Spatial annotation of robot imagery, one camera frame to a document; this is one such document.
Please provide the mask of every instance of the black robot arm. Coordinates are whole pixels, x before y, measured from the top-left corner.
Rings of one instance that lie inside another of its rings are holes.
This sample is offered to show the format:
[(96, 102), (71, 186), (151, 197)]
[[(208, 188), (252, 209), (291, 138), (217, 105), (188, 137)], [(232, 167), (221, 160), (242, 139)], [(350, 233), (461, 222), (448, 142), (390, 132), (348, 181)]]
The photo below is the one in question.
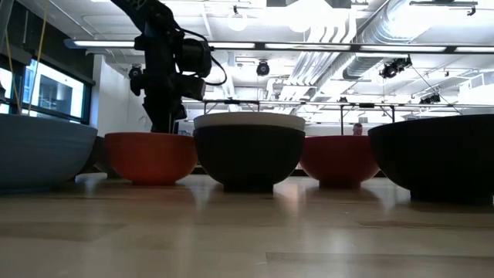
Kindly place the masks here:
[[(202, 77), (211, 72), (208, 42), (204, 36), (182, 29), (173, 12), (158, 0), (111, 1), (142, 32), (134, 48), (144, 51), (146, 69), (143, 73), (130, 72), (130, 88), (137, 96), (144, 89), (143, 107), (153, 123), (152, 131), (174, 133), (175, 120), (187, 116), (181, 98), (202, 100), (204, 96), (206, 82)], [(185, 39), (185, 33), (202, 40)], [(195, 74), (186, 76), (183, 72)]]

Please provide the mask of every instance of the wooden floor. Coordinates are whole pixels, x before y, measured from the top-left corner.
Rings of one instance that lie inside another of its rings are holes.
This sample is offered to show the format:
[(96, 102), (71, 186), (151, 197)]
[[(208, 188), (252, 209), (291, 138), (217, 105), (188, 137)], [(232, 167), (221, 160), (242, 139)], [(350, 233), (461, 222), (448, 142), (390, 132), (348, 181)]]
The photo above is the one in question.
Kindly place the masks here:
[(321, 191), (224, 194), (192, 175), (168, 188), (79, 176), (0, 198), (0, 277), (492, 277), (494, 211), (411, 204), (375, 178)]

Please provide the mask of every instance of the person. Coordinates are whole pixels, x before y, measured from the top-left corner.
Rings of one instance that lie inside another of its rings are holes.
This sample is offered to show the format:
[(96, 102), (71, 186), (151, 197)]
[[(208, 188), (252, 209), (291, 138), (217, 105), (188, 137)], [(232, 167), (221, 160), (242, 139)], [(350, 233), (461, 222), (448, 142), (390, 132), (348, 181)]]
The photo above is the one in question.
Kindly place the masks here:
[(364, 127), (362, 126), (362, 124), (354, 124), (354, 136), (362, 136), (362, 132), (364, 132)]

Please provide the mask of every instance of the red bowl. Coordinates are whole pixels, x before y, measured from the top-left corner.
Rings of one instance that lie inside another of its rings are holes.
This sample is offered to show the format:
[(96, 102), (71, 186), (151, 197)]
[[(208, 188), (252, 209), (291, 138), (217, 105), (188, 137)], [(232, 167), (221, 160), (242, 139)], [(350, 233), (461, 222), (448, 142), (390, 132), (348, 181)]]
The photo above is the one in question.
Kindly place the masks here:
[(367, 136), (307, 137), (300, 165), (331, 188), (358, 188), (379, 172)]
[(105, 145), (115, 171), (137, 185), (173, 185), (198, 163), (189, 136), (114, 133), (105, 136)]

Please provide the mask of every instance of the black bowl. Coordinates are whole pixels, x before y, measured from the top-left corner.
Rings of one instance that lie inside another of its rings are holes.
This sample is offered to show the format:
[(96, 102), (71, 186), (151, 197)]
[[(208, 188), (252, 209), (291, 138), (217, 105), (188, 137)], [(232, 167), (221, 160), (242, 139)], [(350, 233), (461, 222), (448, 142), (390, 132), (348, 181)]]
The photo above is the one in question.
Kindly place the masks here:
[(227, 192), (272, 192), (302, 156), (305, 132), (267, 125), (221, 125), (194, 131), (205, 172)]
[(369, 130), (374, 157), (412, 200), (492, 204), (494, 114), (386, 124)]

